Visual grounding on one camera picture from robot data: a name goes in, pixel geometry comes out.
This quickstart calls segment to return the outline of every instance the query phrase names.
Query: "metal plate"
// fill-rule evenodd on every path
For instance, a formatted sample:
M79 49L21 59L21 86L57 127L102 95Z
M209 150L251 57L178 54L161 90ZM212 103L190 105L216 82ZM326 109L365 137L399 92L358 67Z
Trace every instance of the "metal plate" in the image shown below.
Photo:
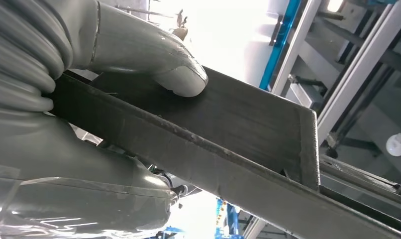
M300 238L401 238L315 190L73 78L59 79L50 97L53 114Z
M103 74L92 86L317 189L313 111L205 69L200 95L182 98L148 76Z

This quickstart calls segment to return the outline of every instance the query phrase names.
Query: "clear plastic sheet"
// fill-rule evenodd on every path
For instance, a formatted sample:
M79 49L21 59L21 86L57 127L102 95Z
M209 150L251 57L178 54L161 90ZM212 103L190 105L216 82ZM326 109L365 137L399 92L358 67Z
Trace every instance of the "clear plastic sheet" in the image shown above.
M0 239L138 239L155 235L173 191L68 178L17 180L0 166Z

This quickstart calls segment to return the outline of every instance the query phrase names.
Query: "light bulb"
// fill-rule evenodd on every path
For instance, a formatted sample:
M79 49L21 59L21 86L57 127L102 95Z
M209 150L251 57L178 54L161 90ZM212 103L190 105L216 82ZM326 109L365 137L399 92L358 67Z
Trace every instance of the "light bulb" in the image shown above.
M329 0L326 9L331 12L338 12L344 0Z
M401 156L401 133L394 134L387 140L387 151L390 155L395 157Z

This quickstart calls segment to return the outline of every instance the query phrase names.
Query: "scratched metal surface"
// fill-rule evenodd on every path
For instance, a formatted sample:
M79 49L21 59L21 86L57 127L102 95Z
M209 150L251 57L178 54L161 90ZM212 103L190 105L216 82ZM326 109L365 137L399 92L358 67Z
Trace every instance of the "scratched metal surface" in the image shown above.
M206 72L208 86L194 98L176 96L146 75L103 74L91 85L317 189L314 113L214 70Z

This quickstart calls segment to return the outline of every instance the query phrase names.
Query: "ceiling light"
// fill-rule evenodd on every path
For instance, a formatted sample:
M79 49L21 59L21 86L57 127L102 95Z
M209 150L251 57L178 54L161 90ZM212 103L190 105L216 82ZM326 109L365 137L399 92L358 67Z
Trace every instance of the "ceiling light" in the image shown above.
M329 0L328 7L326 8L331 12L338 12L344 0Z

